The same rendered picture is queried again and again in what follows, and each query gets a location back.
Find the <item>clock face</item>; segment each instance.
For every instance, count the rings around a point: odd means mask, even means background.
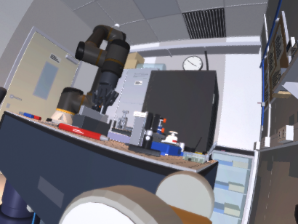
[[[202,59],[197,56],[190,56],[185,59],[182,66],[184,70],[198,71],[202,69],[203,62]]]

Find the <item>red tube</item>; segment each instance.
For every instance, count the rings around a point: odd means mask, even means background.
[[[34,115],[34,119],[41,121],[41,117],[40,116],[35,116]]]
[[[93,139],[96,139],[96,140],[100,140],[101,134],[96,133],[96,132],[90,132],[90,131],[87,131],[85,129],[78,128],[78,127],[75,127],[75,126],[71,126],[71,125],[68,125],[68,124],[63,124],[63,123],[60,123],[58,125],[58,127],[62,130],[67,131],[67,132],[72,132],[74,134],[82,135],[84,137],[90,137],[90,138],[93,138]]]

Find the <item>door frame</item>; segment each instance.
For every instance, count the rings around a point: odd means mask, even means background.
[[[57,45],[59,48],[61,48],[62,50],[64,50],[65,52],[67,52],[71,57],[75,58],[75,55],[69,51],[68,49],[66,49],[64,46],[62,46],[61,44],[57,43],[54,39],[52,39],[51,37],[49,37],[48,35],[46,35],[44,32],[42,32],[41,30],[39,30],[37,27],[33,26],[30,33],[28,34],[19,54],[17,55],[17,59],[15,60],[14,62],[14,65],[12,66],[12,69],[10,70],[9,72],[9,75],[7,77],[7,80],[5,81],[5,85],[4,85],[4,88],[9,89],[9,86],[10,84],[12,83],[12,79],[15,75],[15,72],[17,71],[17,67],[19,66],[20,64],[20,61],[22,60],[23,58],[23,55],[25,54],[25,51],[34,35],[34,33],[37,32],[39,34],[41,34],[42,36],[44,36],[46,39],[48,39],[49,41],[51,41],[53,44]],[[81,68],[81,61],[79,61],[78,63],[78,68],[76,69],[76,74],[75,76],[73,77],[73,83],[71,84],[71,86],[74,85],[74,81],[76,80],[76,77],[78,75],[78,72]]]

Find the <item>ceiling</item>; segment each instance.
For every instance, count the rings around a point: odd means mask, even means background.
[[[260,36],[267,0],[61,0],[90,28],[123,31],[130,45],[189,40],[182,13],[225,9],[226,36]]]

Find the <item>clock hand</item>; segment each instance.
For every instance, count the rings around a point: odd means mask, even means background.
[[[190,64],[192,64],[189,60],[188,60],[188,62],[189,62]],[[196,65],[194,65],[194,64],[192,64],[192,65],[196,67]]]

